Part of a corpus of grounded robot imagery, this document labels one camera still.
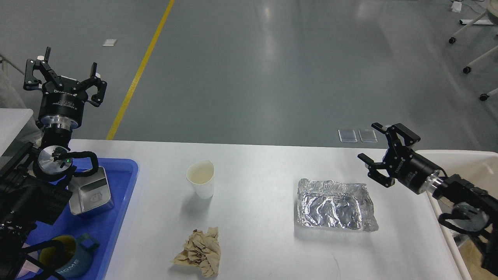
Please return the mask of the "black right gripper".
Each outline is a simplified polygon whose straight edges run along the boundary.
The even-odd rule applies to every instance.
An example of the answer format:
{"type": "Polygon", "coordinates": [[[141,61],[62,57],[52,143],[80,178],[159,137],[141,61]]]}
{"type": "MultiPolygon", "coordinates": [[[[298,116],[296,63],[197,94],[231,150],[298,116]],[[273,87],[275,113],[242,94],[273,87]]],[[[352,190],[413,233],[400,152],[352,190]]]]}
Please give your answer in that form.
{"type": "Polygon", "coordinates": [[[358,158],[368,169],[367,176],[386,188],[393,186],[396,179],[413,193],[425,192],[427,177],[439,175],[443,168],[413,151],[413,145],[421,140],[420,136],[402,123],[384,126],[375,122],[372,123],[372,128],[386,136],[388,150],[384,162],[374,162],[366,154],[358,154],[358,158]],[[387,170],[389,177],[379,170],[387,170]]]}

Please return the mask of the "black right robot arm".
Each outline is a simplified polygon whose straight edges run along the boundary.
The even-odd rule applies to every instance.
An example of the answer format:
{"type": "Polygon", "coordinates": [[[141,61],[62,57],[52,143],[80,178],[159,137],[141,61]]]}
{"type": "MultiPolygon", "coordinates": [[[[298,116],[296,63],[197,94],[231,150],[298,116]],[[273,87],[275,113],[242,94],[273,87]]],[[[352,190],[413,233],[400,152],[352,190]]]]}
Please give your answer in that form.
{"type": "Polygon", "coordinates": [[[434,199],[453,203],[449,213],[438,216],[438,223],[466,235],[482,255],[481,267],[498,273],[498,202],[487,190],[475,186],[459,174],[448,176],[445,170],[414,151],[421,138],[401,123],[372,128],[386,136],[388,149],[382,161],[375,162],[359,154],[368,169],[368,177],[389,188],[399,182],[413,193],[429,192],[434,199]]]}

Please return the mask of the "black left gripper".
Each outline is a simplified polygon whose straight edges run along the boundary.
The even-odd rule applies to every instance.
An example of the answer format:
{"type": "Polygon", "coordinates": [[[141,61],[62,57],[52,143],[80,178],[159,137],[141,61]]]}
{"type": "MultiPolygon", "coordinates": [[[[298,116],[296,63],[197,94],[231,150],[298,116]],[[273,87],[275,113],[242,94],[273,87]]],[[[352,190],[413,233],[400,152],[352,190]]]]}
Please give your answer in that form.
{"type": "Polygon", "coordinates": [[[39,122],[48,126],[56,117],[69,119],[69,130],[82,125],[85,102],[94,107],[103,103],[107,82],[97,73],[97,63],[91,66],[89,78],[84,81],[62,80],[63,89],[59,90],[59,76],[48,63],[51,48],[47,47],[45,54],[36,59],[27,59],[23,89],[26,91],[40,90],[43,97],[39,110],[39,122]],[[97,92],[88,99],[86,90],[96,87],[97,92]]]}

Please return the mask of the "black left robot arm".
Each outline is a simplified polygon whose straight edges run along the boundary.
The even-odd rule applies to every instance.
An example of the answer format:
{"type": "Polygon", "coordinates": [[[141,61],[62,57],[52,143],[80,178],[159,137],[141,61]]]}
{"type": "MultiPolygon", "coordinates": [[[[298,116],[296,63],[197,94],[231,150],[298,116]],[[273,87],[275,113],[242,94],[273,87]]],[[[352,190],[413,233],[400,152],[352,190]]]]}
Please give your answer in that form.
{"type": "Polygon", "coordinates": [[[49,65],[51,48],[43,56],[28,59],[23,88],[43,94],[38,126],[41,145],[27,143],[1,169],[1,279],[14,280],[26,261],[41,269],[34,280],[64,279],[56,265],[64,257],[63,243],[48,240],[24,247],[36,222],[53,225],[70,201],[74,177],[90,177],[98,171],[92,151],[71,151],[72,132],[82,126],[85,103],[99,107],[107,82],[93,63],[89,78],[78,81],[58,75],[49,65]]]}

